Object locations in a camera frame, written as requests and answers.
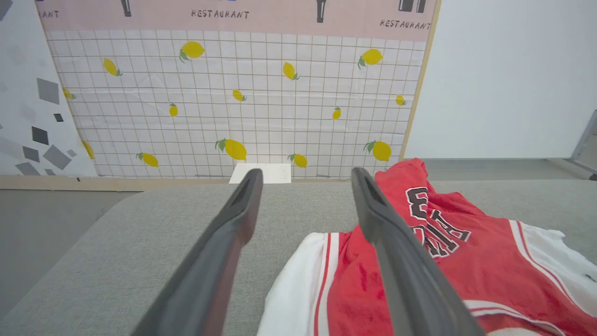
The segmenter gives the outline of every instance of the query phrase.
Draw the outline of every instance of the lemon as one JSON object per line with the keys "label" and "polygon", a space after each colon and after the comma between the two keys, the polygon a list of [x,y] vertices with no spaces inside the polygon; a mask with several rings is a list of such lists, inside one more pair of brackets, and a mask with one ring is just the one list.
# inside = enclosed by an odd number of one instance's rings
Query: lemon
{"label": "lemon", "polygon": [[369,49],[369,50],[365,51],[365,53],[363,55],[361,55],[361,58],[359,59],[359,62],[357,63],[357,65],[359,66],[359,69],[360,69],[361,66],[366,66],[366,64],[369,64],[369,65],[378,64],[382,58],[383,58],[383,55],[381,55],[381,51],[379,51],[377,49]]}
{"label": "lemon", "polygon": [[297,165],[297,167],[307,168],[307,158],[300,154],[295,153],[295,154],[289,155],[287,157],[287,159],[290,159],[290,161],[294,160],[294,163]]}
{"label": "lemon", "polygon": [[175,103],[170,103],[170,115],[176,117],[179,114],[179,108]]}
{"label": "lemon", "polygon": [[76,98],[76,96],[74,94],[70,93],[69,89],[67,89],[67,88],[62,88],[62,92],[64,92],[64,96],[66,97],[66,99]]}
{"label": "lemon", "polygon": [[247,97],[243,96],[239,90],[234,90],[232,92],[232,96],[234,97],[234,99],[238,100],[239,102],[244,102],[247,99]]}
{"label": "lemon", "polygon": [[218,148],[218,146],[222,152],[224,149],[226,149],[226,153],[228,153],[228,155],[235,160],[247,160],[247,150],[242,143],[238,141],[224,138],[222,140],[216,141],[216,148]]}
{"label": "lemon", "polygon": [[334,109],[334,114],[332,115],[332,119],[336,120],[338,118],[340,118],[340,114],[342,113],[342,110],[336,106],[336,108]]}
{"label": "lemon", "polygon": [[116,67],[114,62],[112,62],[109,59],[104,59],[104,69],[108,71],[108,74],[111,74],[112,76],[122,76],[123,74],[123,72]]}
{"label": "lemon", "polygon": [[189,57],[192,59],[197,59],[201,57],[204,52],[205,48],[203,45],[201,45],[201,43],[189,41],[180,49],[179,59],[184,63],[183,59],[189,60]]}
{"label": "lemon", "polygon": [[367,142],[364,149],[367,149],[369,153],[373,149],[373,156],[380,161],[389,161],[390,155],[392,155],[392,149],[383,141]]}
{"label": "lemon", "polygon": [[139,154],[137,154],[137,158],[139,160],[143,160],[145,162],[145,164],[147,164],[150,167],[158,166],[158,159],[156,159],[155,156],[153,156],[151,154],[139,153]]}
{"label": "lemon", "polygon": [[396,96],[396,104],[398,104],[398,105],[404,105],[404,104],[406,104],[406,101],[404,100],[404,97],[402,97],[401,95],[397,95]]}
{"label": "lemon", "polygon": [[83,143],[83,147],[85,147],[85,149],[87,150],[87,154],[89,154],[89,157],[90,157],[92,160],[95,160],[95,159],[96,159],[96,157],[95,157],[95,156],[93,156],[93,148],[92,148],[91,146],[89,146],[89,144],[88,144],[88,143],[86,143],[85,141],[81,140],[81,142]]}
{"label": "lemon", "polygon": [[291,80],[295,81],[300,78],[299,74],[296,73],[294,70],[294,66],[288,62],[284,62],[284,67],[282,68],[284,75]]}

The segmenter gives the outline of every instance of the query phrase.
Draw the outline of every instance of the white wall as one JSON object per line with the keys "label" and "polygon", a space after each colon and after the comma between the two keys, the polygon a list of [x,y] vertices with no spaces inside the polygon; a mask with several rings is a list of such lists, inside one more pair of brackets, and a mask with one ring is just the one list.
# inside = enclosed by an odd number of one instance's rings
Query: white wall
{"label": "white wall", "polygon": [[570,157],[596,33],[596,1],[444,0],[405,157]]}
{"label": "white wall", "polygon": [[0,74],[0,174],[97,176],[33,1],[0,1]]}

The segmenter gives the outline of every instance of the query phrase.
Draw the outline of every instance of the wooden baseboard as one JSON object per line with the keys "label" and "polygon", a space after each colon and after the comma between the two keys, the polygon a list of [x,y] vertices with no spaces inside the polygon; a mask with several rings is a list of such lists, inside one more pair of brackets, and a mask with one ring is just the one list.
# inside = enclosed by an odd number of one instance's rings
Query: wooden baseboard
{"label": "wooden baseboard", "polygon": [[[347,182],[333,179],[293,179],[292,183]],[[147,191],[181,185],[227,184],[228,179],[107,179],[68,176],[0,176],[0,190]]]}

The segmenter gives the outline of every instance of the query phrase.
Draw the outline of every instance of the red jersey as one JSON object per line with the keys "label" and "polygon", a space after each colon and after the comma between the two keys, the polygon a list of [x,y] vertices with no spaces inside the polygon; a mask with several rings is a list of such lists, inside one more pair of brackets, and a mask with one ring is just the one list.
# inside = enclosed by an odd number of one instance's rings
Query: red jersey
{"label": "red jersey", "polygon": [[[491,335],[597,335],[597,267],[555,230],[438,194],[420,160],[375,180]],[[393,335],[374,248],[360,227],[308,235],[266,299],[258,335]]]}

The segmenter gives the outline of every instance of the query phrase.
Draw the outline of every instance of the white paper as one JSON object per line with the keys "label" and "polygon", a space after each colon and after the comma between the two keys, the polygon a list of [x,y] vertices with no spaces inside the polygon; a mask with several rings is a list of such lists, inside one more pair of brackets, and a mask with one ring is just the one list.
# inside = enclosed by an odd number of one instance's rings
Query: white paper
{"label": "white paper", "polygon": [[239,184],[251,169],[259,168],[263,171],[263,183],[290,183],[290,163],[237,163],[230,184]]}

